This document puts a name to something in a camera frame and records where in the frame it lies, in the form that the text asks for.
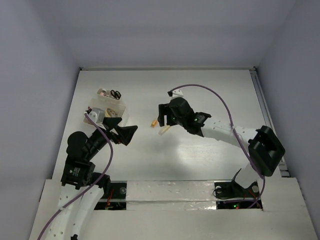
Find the beige masking tape roll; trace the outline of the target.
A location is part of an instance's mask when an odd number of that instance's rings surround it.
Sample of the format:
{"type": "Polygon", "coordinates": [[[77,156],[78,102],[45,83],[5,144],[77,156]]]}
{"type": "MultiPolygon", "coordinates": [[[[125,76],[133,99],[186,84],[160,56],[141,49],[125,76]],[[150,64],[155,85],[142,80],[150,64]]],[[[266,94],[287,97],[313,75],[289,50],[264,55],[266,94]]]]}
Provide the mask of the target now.
{"type": "Polygon", "coordinates": [[[120,114],[118,114],[115,110],[111,108],[107,108],[104,112],[104,115],[106,118],[118,118],[121,117],[120,114]]]}

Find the orange marker cap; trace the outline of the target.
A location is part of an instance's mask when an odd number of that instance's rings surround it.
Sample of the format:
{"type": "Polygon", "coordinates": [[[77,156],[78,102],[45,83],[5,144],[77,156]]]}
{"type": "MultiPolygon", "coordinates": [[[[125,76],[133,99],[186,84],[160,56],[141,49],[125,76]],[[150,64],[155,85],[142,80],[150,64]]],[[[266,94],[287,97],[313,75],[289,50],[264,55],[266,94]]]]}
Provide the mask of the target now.
{"type": "Polygon", "coordinates": [[[157,120],[153,120],[153,121],[152,121],[152,123],[151,123],[151,127],[153,127],[153,128],[154,128],[154,127],[157,125],[157,123],[158,123],[158,121],[157,121],[157,120]]]}

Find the yellow highlighter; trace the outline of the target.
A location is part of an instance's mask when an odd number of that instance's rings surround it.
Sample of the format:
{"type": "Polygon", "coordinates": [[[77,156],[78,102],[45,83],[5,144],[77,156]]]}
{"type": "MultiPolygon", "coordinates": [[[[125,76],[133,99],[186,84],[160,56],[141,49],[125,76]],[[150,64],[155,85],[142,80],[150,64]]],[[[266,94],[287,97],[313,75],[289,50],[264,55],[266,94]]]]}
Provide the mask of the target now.
{"type": "Polygon", "coordinates": [[[165,134],[170,128],[171,128],[170,125],[166,125],[166,126],[162,127],[162,128],[159,130],[158,134],[159,134],[160,136],[162,136],[162,135],[165,134]]]}

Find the black handled scissors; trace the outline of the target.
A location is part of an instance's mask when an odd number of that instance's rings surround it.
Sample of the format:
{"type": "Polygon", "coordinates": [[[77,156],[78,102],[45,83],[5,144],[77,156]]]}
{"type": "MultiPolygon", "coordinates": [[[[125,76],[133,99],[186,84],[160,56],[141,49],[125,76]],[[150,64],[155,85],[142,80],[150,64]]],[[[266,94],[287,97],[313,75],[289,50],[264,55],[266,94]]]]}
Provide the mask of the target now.
{"type": "Polygon", "coordinates": [[[110,91],[110,95],[116,100],[120,100],[122,97],[122,94],[118,90],[113,89],[110,91]]]}

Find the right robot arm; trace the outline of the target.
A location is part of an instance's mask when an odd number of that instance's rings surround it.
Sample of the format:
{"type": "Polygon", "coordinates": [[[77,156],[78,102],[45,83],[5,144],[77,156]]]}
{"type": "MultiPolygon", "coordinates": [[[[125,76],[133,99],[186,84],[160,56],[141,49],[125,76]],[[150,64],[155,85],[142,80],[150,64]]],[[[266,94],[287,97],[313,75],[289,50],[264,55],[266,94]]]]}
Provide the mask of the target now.
{"type": "Polygon", "coordinates": [[[239,147],[249,163],[230,183],[235,196],[246,193],[258,178],[271,177],[286,152],[270,127],[263,125],[255,129],[224,123],[208,113],[195,112],[183,97],[159,104],[157,120],[161,127],[179,125],[192,135],[239,147]]]}

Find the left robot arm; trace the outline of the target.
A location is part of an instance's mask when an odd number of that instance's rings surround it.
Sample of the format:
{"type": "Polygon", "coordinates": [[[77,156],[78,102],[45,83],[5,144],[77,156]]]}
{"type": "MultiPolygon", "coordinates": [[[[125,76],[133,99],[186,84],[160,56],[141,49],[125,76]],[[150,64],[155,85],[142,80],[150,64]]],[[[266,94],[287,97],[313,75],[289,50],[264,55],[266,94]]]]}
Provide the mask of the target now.
{"type": "Polygon", "coordinates": [[[82,131],[73,132],[67,139],[67,157],[61,176],[56,212],[50,217],[38,235],[39,240],[79,240],[92,213],[101,198],[112,193],[110,176],[106,174],[113,156],[113,144],[127,146],[138,126],[119,126],[120,117],[105,117],[87,136],[82,131]],[[104,170],[95,172],[92,159],[108,145],[109,159],[104,170]]]}

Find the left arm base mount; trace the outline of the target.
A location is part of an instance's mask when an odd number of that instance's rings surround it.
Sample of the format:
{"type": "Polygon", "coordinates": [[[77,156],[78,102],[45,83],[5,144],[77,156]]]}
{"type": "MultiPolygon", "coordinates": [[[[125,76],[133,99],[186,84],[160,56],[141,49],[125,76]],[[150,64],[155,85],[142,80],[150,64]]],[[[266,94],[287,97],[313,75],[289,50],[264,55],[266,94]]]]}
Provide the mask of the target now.
{"type": "Polygon", "coordinates": [[[112,181],[110,190],[96,204],[94,210],[118,211],[126,210],[127,182],[112,181]]]}

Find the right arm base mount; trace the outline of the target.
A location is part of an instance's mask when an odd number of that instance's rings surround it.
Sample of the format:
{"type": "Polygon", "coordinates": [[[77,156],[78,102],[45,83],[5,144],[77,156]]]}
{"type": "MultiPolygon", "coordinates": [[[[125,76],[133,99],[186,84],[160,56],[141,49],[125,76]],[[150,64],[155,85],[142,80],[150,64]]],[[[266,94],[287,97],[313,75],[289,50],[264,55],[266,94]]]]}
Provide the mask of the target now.
{"type": "Polygon", "coordinates": [[[216,198],[218,210],[263,209],[258,182],[253,181],[249,187],[243,188],[236,182],[240,170],[230,181],[214,183],[212,195],[216,198]]]}

